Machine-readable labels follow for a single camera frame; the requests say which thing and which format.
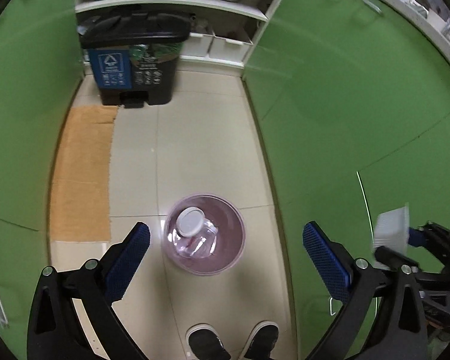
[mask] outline clear plastic bottle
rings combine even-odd
[[[217,242],[218,229],[205,218],[202,210],[189,207],[179,215],[177,229],[172,232],[176,252],[192,259],[209,257]]]

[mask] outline white shoe sole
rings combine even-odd
[[[202,330],[202,329],[210,330],[210,331],[214,332],[214,334],[218,337],[217,331],[216,331],[211,325],[209,325],[209,324],[207,324],[207,323],[200,323],[200,324],[198,324],[198,325],[192,326],[192,327],[191,327],[189,330],[187,330],[187,332],[185,333],[185,341],[187,342],[188,349],[190,350],[190,352],[187,351],[187,353],[186,353],[187,357],[191,357],[192,354],[195,356],[195,354],[193,353],[192,349],[190,348],[190,344],[188,343],[188,339],[190,338],[190,336],[191,336],[191,334],[192,334],[193,332],[196,332],[197,330]],[[220,344],[221,344],[222,347],[223,347],[222,340],[220,339],[220,337],[218,337],[218,340],[219,340]]]
[[[258,330],[262,329],[264,326],[268,326],[268,325],[273,325],[276,326],[278,329],[278,332],[280,332],[280,329],[278,328],[278,325],[275,322],[272,321],[262,321],[257,323],[257,325],[253,328],[252,332],[250,333],[250,335],[248,336],[248,340],[247,343],[245,344],[245,347],[243,348],[242,353],[240,354],[240,356],[238,357],[238,360],[243,360],[245,359],[245,353],[248,351],[248,347],[250,346],[250,344],[252,343],[253,338],[255,337],[255,335],[257,334]]]

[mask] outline blue recycling label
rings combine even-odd
[[[95,81],[102,89],[131,89],[128,50],[88,50]]]

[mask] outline shoe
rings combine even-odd
[[[258,323],[250,333],[238,360],[268,360],[278,340],[278,325],[272,321]]]
[[[218,334],[210,325],[192,326],[185,336],[188,346],[198,360],[230,360]]]

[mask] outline black trash can lid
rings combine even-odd
[[[190,19],[179,12],[131,12],[97,20],[80,37],[83,48],[180,43],[190,35]]]

